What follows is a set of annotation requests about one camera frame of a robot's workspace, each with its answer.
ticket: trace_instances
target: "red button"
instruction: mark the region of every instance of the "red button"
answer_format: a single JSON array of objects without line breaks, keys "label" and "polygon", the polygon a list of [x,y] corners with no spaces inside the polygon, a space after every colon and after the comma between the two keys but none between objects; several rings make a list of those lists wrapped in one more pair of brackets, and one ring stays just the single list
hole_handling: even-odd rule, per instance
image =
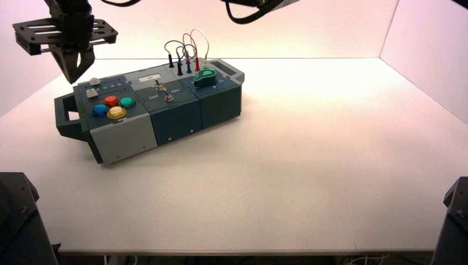
[{"label": "red button", "polygon": [[108,96],[105,98],[104,104],[112,108],[119,105],[119,99],[116,96]]}]

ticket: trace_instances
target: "yellow button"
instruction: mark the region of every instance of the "yellow button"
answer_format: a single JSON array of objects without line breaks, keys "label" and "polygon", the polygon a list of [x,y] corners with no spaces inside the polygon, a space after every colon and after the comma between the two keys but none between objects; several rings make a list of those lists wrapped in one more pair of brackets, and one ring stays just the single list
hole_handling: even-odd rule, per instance
[{"label": "yellow button", "polygon": [[120,119],[127,114],[127,111],[119,106],[115,106],[109,109],[107,112],[107,118],[109,119]]}]

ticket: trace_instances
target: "white cable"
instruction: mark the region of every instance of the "white cable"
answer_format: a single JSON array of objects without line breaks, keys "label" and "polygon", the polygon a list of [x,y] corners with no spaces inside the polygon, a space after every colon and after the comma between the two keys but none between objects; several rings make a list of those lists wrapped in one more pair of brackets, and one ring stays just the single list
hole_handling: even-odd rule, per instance
[{"label": "white cable", "polygon": [[382,257],[380,257],[380,258],[372,258],[372,257],[367,257],[367,258],[366,258],[366,257],[360,257],[360,258],[355,258],[355,259],[353,259],[352,261],[348,262],[347,265],[353,265],[353,262],[355,262],[355,261],[360,261],[361,259],[365,259],[365,258],[366,258],[366,259],[380,259],[380,262],[383,262],[384,259],[385,259],[385,258],[388,258],[388,257],[390,257],[390,255],[382,256]]},{"label": "white cable", "polygon": [[208,38],[206,37],[205,33],[199,28],[194,28],[194,29],[191,30],[191,32],[190,32],[191,37],[192,37],[192,34],[193,34],[194,31],[200,32],[203,35],[203,37],[205,38],[206,44],[208,45],[208,48],[206,49],[206,53],[205,53],[205,62],[206,62],[206,59],[208,58],[208,52],[210,51],[210,42],[208,41]]},{"label": "white cable", "polygon": [[382,263],[384,262],[384,259],[385,259],[385,257],[384,257],[384,255],[382,255],[382,259],[380,260],[379,265],[382,265]]}]

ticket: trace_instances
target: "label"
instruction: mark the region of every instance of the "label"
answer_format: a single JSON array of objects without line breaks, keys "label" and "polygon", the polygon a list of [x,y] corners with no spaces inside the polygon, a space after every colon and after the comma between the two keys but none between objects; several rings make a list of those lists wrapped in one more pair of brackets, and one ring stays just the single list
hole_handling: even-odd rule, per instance
[{"label": "label", "polygon": [[140,82],[144,82],[144,81],[148,81],[148,80],[152,80],[152,79],[158,79],[158,78],[161,78],[161,75],[159,73],[157,73],[155,75],[140,77],[140,78],[138,78],[138,80]]}]

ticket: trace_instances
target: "white wall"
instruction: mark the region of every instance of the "white wall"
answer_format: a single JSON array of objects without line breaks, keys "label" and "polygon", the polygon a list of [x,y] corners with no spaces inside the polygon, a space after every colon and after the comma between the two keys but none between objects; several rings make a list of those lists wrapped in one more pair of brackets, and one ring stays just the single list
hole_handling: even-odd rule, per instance
[{"label": "white wall", "polygon": [[[96,48],[98,58],[166,58],[163,44],[193,27],[210,38],[210,57],[341,58],[379,57],[397,0],[301,0],[247,25],[231,22],[220,0],[92,3],[119,32],[115,45]],[[232,9],[238,17],[256,10]]]},{"label": "white wall", "polygon": [[381,58],[468,123],[468,10],[400,0]]},{"label": "white wall", "polygon": [[[378,57],[397,4],[397,0],[301,0],[253,24],[237,25],[220,0],[147,0],[129,8],[89,2],[95,17],[119,32],[116,44],[95,48],[98,59],[166,58],[163,44],[193,27],[202,28],[210,38],[209,57]],[[239,17],[255,10],[232,5]],[[0,116],[60,75],[50,54],[31,57],[23,51],[11,27],[48,16],[43,0],[0,2],[4,77]],[[204,49],[203,39],[197,40]]]}]

